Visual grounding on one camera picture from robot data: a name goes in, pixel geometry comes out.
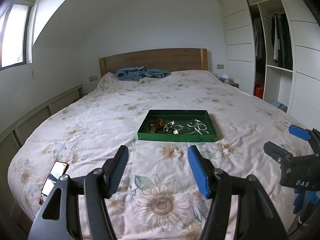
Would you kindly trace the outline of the blue gloved right hand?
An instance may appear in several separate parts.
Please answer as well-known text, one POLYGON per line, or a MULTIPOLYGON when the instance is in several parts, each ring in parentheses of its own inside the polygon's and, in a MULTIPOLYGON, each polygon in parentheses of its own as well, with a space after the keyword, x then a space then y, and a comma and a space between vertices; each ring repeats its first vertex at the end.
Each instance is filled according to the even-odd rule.
POLYGON ((294 189, 294 194, 296 198, 293 202, 293 214, 296 215, 303 209, 303 205, 311 203, 316 206, 319 202, 319 191, 303 191, 299 189, 294 189))

